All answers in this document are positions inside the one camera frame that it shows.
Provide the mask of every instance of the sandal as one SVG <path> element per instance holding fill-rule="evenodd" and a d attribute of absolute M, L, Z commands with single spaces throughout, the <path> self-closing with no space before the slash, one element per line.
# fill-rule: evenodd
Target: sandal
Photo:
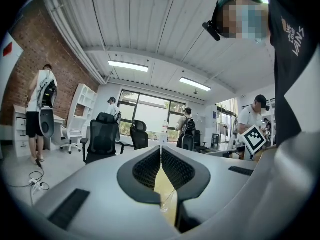
<path fill-rule="evenodd" d="M 45 161 L 43 155 L 41 155 L 40 157 L 37 155 L 36 158 L 38 158 L 40 162 L 44 162 Z"/>

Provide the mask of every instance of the white office chair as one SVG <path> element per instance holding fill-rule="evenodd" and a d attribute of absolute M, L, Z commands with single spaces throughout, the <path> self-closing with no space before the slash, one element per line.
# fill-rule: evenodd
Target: white office chair
<path fill-rule="evenodd" d="M 77 148 L 79 152 L 82 151 L 82 149 L 78 146 L 76 143 L 72 143 L 72 139 L 81 139 L 82 136 L 82 128 L 86 122 L 85 118 L 81 117 L 74 117 L 72 119 L 72 122 L 70 123 L 69 127 L 64 128 L 61 126 L 61 136 L 64 136 L 66 139 L 70 140 L 69 144 L 64 144 L 60 146 L 60 149 L 63 150 L 64 147 L 69 147 L 69 154 L 71 154 L 71 148 Z"/>

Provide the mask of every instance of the power strip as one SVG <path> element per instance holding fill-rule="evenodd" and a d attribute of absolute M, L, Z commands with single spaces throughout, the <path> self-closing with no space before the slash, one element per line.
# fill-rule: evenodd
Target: power strip
<path fill-rule="evenodd" d="M 36 190 L 39 190 L 39 191 L 44 191 L 44 190 L 45 190 L 44 187 L 41 186 L 42 184 L 39 183 L 39 182 L 38 182 L 36 179 L 34 179 L 34 178 L 30 179 L 30 180 L 29 180 L 29 183 L 32 184 Z"/>

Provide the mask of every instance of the paper sign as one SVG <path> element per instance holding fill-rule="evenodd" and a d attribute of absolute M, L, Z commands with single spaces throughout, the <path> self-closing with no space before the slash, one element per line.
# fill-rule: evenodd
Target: paper sign
<path fill-rule="evenodd" d="M 245 133 L 241 134 L 242 141 L 250 150 L 251 154 L 255 154 L 267 141 L 257 126 L 252 126 Z"/>

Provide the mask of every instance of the ceiling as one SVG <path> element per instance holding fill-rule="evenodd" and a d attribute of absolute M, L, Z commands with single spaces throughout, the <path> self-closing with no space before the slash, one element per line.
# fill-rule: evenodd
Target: ceiling
<path fill-rule="evenodd" d="M 133 82 L 208 101 L 218 93 L 235 97 L 254 91 L 248 86 L 257 81 L 263 85 L 273 74 L 270 45 L 254 40 L 217 42 L 204 31 L 202 23 L 211 19 L 217 0 L 57 1 L 81 48 L 111 82 Z M 108 60 L 149 70 L 112 67 Z M 180 83 L 181 77 L 212 90 L 197 89 L 194 94 L 196 88 Z"/>

